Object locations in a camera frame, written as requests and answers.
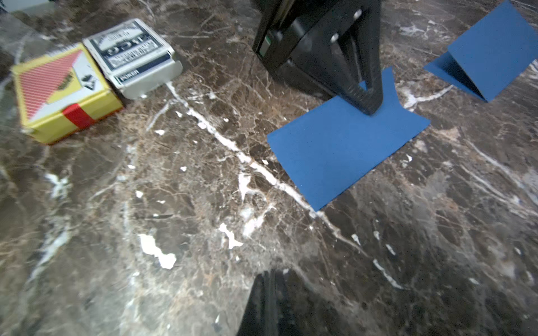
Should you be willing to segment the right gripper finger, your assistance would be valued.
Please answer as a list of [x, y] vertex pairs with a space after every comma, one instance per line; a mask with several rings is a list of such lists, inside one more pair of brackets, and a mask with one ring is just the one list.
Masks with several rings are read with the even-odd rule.
[[300, 335], [284, 274], [264, 271], [254, 280], [238, 335]]

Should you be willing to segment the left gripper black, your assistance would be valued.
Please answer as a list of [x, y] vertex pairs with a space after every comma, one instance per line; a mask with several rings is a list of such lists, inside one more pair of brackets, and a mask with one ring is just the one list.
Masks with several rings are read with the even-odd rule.
[[379, 1], [255, 1], [253, 51], [291, 87], [340, 96], [366, 115], [383, 101]]

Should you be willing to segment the blue square paper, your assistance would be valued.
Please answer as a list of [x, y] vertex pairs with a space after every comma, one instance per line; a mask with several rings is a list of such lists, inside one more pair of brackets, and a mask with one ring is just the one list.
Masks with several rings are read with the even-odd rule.
[[537, 59], [537, 31], [504, 1], [424, 69], [490, 102]]
[[403, 108], [391, 68], [383, 102], [367, 116], [335, 97], [267, 136], [278, 162], [319, 211], [420, 134], [430, 121]]

